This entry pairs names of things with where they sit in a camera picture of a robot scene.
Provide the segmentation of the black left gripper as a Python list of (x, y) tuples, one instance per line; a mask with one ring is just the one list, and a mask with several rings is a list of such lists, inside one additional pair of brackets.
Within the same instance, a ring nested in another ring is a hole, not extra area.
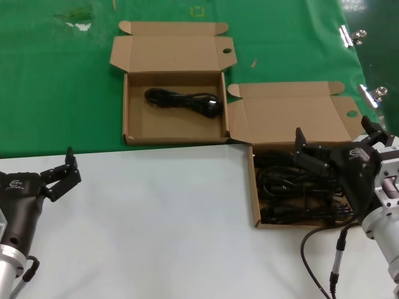
[(38, 173), (1, 173), (1, 212), (7, 225), (1, 244), (30, 252), (44, 199), (56, 202), (82, 181), (72, 147), (65, 163)]

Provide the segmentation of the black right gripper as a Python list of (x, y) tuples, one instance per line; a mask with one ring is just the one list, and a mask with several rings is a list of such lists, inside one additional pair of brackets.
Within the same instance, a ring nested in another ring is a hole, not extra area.
[(375, 195), (377, 165), (371, 159), (375, 152), (372, 146), (379, 142), (392, 146), (395, 136), (366, 115), (361, 125), (367, 134), (361, 143), (346, 143), (334, 148), (308, 144), (301, 128), (296, 128), (294, 162), (322, 178), (332, 178), (335, 172), (354, 214), (364, 219), (381, 206)]

